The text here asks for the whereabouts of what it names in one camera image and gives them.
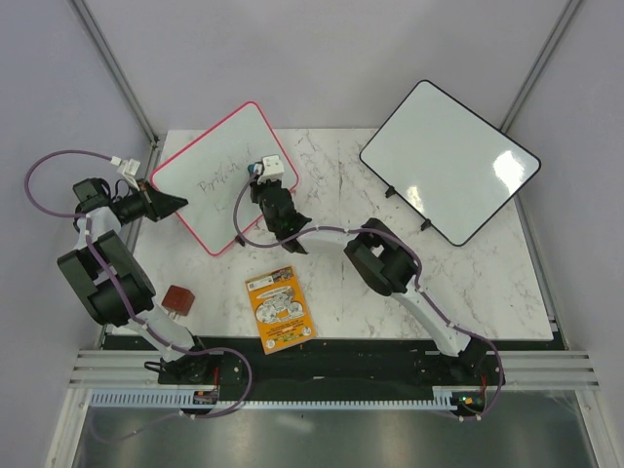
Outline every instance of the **black stand foot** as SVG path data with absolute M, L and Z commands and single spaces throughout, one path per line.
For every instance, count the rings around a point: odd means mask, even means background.
M 390 198 L 392 195 L 396 195 L 397 191 L 394 189 L 394 187 L 392 185 L 390 185 L 388 187 L 388 190 L 386 190 L 386 198 Z
M 420 224 L 420 230 L 424 231 L 425 229 L 427 229 L 428 227 L 431 227 L 431 226 L 433 226 L 433 224 L 431 223 L 431 219 L 425 219 L 425 222 Z

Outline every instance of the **gray floor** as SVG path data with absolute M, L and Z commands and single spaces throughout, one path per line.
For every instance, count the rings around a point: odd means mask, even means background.
M 170 409 L 90 409 L 116 437 Z M 597 466 L 571 395 L 504 394 L 481 422 L 421 411 L 241 410 L 173 419 L 105 445 L 85 431 L 82 467 L 565 467 Z

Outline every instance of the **wall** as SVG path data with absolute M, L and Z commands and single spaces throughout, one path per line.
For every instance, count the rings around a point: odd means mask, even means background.
M 523 193 L 564 332 L 590 351 L 624 441 L 624 3 L 582 8 L 512 129 L 539 155 Z
M 120 156 L 147 152 L 135 121 L 64 0 L 0 2 L 0 464 L 42 466 L 79 347 L 98 328 L 56 266 L 75 232 L 26 201 L 22 178 L 67 147 Z M 110 174 L 79 157 L 35 175 L 49 207 L 71 211 L 71 185 Z
M 428 78 L 494 124 L 566 0 L 86 0 L 158 132 L 246 100 L 275 127 L 378 127 Z

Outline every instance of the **whiteboard with red border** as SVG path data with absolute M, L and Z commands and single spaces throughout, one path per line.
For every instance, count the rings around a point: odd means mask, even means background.
M 293 161 L 259 105 L 246 102 L 157 167 L 151 183 L 162 192 L 188 200 L 175 214 L 206 252 L 219 255 L 236 238 L 232 213 L 236 197 L 249 179 L 247 166 L 273 154 L 279 154 L 284 162 L 283 186 L 293 190 L 299 183 Z M 260 217 L 250 195 L 244 196 L 239 225 L 247 230 Z

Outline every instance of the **marble table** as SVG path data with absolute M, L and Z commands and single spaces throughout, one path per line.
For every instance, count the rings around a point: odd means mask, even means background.
M 170 131 L 162 160 L 202 131 Z M 422 282 L 456 323 L 489 338 L 550 340 L 551 327 L 515 205 L 508 203 L 464 247 L 449 244 L 358 159 L 374 130 L 278 130 L 301 175 L 296 208 L 315 223 L 359 226 L 374 216 L 408 243 L 423 261 Z M 247 234 L 272 242 L 261 221 Z M 368 289 L 343 255 L 297 255 L 283 249 L 234 245 L 209 256 L 175 217 L 145 220 L 135 256 L 152 280 L 159 303 L 171 284 L 196 296 L 188 317 L 176 320 L 193 333 L 257 336 L 245 280 L 293 265 L 320 337 L 427 338 L 396 301 Z M 116 329 L 114 332 L 125 332 Z

